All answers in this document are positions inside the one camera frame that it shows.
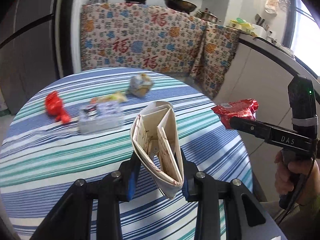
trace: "refrigerator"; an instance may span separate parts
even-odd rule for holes
[[[73,74],[73,0],[15,0],[0,22],[0,88],[16,114],[38,91]]]

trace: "human hand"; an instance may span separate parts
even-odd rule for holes
[[[283,158],[280,151],[276,155],[275,163],[278,164],[275,187],[277,192],[283,195],[293,191],[293,183],[290,181],[290,171],[308,175],[312,160],[290,162],[287,168],[283,164]],[[306,205],[317,195],[320,195],[320,172],[318,164],[315,162],[310,177],[296,202],[301,205]]]

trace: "screw head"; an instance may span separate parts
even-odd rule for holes
[[[118,178],[120,177],[121,175],[121,172],[120,171],[113,171],[111,172],[111,176],[114,177],[114,178]]]
[[[198,172],[196,173],[196,176],[197,176],[198,178],[202,179],[202,178],[205,177],[205,173],[204,173],[203,171],[198,171]]]
[[[242,184],[242,182],[241,182],[241,180],[239,180],[239,179],[233,179],[233,180],[232,180],[232,184],[233,184],[233,185],[236,185],[236,186],[240,186],[240,185]]]
[[[76,180],[76,185],[77,185],[77,186],[80,187],[80,186],[82,186],[83,184],[84,184],[84,179],[77,179],[77,180]]]

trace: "white cabinet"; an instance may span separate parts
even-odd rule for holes
[[[215,103],[253,98],[259,103],[257,120],[292,128],[288,84],[293,76],[265,55],[239,44],[236,56],[226,73],[225,82]],[[279,198],[274,187],[279,147],[269,145],[253,135],[239,132],[255,173],[268,201]]]
[[[277,63],[251,49],[229,101],[253,98],[257,120],[278,125],[288,112],[288,85],[293,76]]]
[[[239,43],[236,55],[231,63],[231,66],[229,67],[228,72],[225,74],[224,82],[220,88],[220,91],[213,100],[216,104],[229,102],[228,100],[236,83],[238,82],[239,77],[241,76],[250,51],[251,49],[248,46]]]

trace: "floor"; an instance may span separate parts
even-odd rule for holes
[[[5,115],[0,117],[0,145],[2,145],[2,141],[9,129],[9,126],[13,120],[13,115]]]
[[[13,119],[14,119],[13,115],[5,115],[5,116],[0,117],[0,145],[2,145],[2,141],[6,135],[7,130],[9,129],[9,126],[10,126]],[[9,221],[9,218],[5,212],[5,208],[4,208],[4,206],[2,204],[2,200],[1,200],[1,194],[0,194],[0,217],[3,220],[3,222],[6,224],[9,231],[13,234],[13,236],[16,239],[19,239],[17,233],[15,233],[13,226],[12,226],[11,222]]]

